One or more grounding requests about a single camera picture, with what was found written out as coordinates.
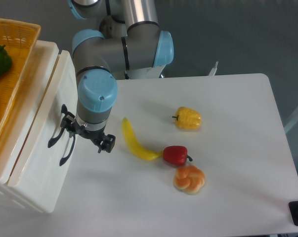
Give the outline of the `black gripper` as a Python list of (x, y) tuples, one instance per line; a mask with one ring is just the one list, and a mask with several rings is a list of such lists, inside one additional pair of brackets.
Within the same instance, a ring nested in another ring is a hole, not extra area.
[(105, 125), (104, 122), (99, 124), (83, 123), (79, 125), (79, 123), (75, 121), (75, 116), (71, 112), (66, 112), (61, 120), (60, 127), (61, 134), (67, 131), (70, 137), (78, 134), (92, 141), (92, 143), (98, 147), (98, 153), (102, 151), (111, 153), (115, 145), (116, 137), (112, 134), (104, 134)]

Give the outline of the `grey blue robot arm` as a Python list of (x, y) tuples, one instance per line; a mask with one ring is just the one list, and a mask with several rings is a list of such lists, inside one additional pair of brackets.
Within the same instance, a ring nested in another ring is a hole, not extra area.
[(99, 151), (111, 152), (115, 137), (104, 129), (116, 101), (118, 86), (113, 74), (168, 65), (174, 58), (171, 34), (160, 29), (152, 0), (70, 0), (79, 19), (116, 16), (127, 34), (106, 38), (98, 30), (85, 29), (72, 41), (78, 102), (72, 135), (92, 141)]

